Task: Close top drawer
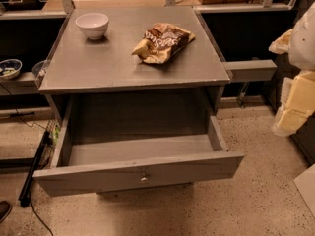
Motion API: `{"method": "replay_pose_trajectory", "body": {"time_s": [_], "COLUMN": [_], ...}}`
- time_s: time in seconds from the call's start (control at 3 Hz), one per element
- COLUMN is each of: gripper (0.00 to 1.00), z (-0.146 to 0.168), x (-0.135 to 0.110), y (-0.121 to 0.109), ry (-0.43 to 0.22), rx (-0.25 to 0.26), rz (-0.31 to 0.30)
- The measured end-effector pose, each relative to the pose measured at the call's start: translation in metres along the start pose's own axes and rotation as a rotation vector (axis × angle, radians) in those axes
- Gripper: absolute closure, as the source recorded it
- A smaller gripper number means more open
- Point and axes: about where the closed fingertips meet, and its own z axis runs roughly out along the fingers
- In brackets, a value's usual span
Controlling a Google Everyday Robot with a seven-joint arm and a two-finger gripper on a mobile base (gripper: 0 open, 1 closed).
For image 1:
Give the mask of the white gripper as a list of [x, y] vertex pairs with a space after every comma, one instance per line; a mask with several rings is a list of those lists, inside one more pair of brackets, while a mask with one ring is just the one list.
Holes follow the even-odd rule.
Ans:
[[281, 107], [272, 125], [275, 135], [288, 137], [297, 132], [315, 112], [315, 72], [301, 71], [282, 84]]

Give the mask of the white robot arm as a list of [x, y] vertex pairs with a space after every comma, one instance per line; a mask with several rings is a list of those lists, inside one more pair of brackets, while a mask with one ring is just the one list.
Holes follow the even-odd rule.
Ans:
[[276, 54], [288, 54], [288, 61], [300, 72], [284, 78], [279, 107], [272, 130], [275, 135], [295, 134], [315, 112], [315, 3], [269, 47]]

